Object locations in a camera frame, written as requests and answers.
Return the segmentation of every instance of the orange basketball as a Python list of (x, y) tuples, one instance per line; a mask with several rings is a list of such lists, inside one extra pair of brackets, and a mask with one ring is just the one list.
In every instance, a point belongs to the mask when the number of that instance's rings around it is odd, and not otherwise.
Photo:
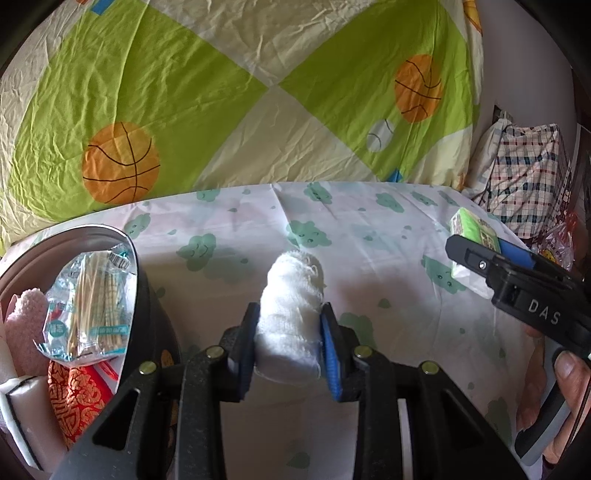
[(152, 138), (137, 125), (117, 122), (90, 139), (82, 160), (86, 190), (101, 203), (136, 202), (154, 186), (160, 170)]
[(443, 95), (441, 74), (431, 55), (415, 55), (406, 60), (394, 77), (396, 105), (407, 122), (432, 116)]
[(464, 0), (464, 14), (470, 21), (474, 28), (478, 31), (480, 35), (482, 35), (482, 24), (480, 23), (480, 15), (478, 14), (478, 9), (476, 8), (476, 1), (475, 0)]

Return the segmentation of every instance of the bed sheet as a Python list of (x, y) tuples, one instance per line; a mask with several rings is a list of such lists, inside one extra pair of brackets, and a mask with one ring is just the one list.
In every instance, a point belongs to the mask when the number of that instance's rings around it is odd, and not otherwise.
[(0, 80), (0, 247), (192, 190), (461, 189), (481, 80), (470, 0), (64, 0)]
[[(306, 249), (321, 262), (325, 300), (342, 325), (393, 361), (437, 361), (510, 446), (533, 342), (519, 322), (451, 278), (444, 245), (460, 206), (520, 244), (447, 187), (277, 183), (147, 200), (71, 220), (11, 247), (0, 272), (32, 244), (72, 226), (123, 229), (186, 358), (241, 321), (280, 253)], [(255, 376), (245, 402), (222, 408), (228, 477), (349, 479), (356, 408), (333, 403), (322, 381), (296, 388)]]

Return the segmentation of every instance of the basketball print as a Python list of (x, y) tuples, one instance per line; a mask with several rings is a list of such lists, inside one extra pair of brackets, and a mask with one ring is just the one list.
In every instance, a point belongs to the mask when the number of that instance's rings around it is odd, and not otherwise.
[(452, 184), (452, 188), (461, 192), (464, 189), (464, 183), (466, 182), (466, 174), (460, 173), (455, 182)]
[(394, 76), (396, 105), (409, 122), (421, 122), (435, 113), (443, 96), (441, 74), (431, 55), (406, 60)]
[(378, 120), (368, 132), (367, 149), (373, 153), (381, 152), (390, 144), (393, 135), (394, 126), (392, 123), (386, 118)]
[(480, 15), (476, 8), (476, 0), (464, 0), (463, 4), (466, 18), (474, 25), (477, 32), (482, 35), (482, 25), (480, 24)]
[(101, 203), (136, 202), (154, 186), (160, 158), (153, 139), (129, 122), (101, 129), (89, 141), (82, 160), (86, 190)]

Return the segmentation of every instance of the pink towel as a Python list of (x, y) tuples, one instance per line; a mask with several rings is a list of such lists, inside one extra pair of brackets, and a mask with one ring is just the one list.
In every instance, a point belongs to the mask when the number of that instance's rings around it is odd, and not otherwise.
[(47, 375), (49, 359), (35, 347), (35, 343), (44, 342), (47, 308), (45, 294), (38, 288), (25, 290), (16, 301), (13, 298), (10, 302), (4, 326), (6, 342), (19, 377)]

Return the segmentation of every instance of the screw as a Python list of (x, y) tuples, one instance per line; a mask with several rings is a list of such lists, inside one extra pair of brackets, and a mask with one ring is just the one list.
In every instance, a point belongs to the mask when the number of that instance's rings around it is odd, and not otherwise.
[(147, 362), (143, 362), (139, 366), (139, 373), (141, 373), (142, 375), (153, 374), (157, 368), (158, 367), (156, 366), (156, 364), (154, 362), (148, 360)]
[(358, 345), (355, 347), (355, 350), (353, 350), (353, 353), (357, 358), (367, 358), (371, 356), (373, 352), (374, 351), (371, 349), (371, 347), (367, 345)]
[(429, 360), (421, 364), (421, 370), (423, 370), (423, 372), (427, 375), (435, 375), (439, 372), (439, 365)]
[(224, 353), (224, 349), (222, 347), (220, 347), (219, 345), (214, 345), (209, 347), (205, 354), (207, 355), (207, 358), (220, 358)]

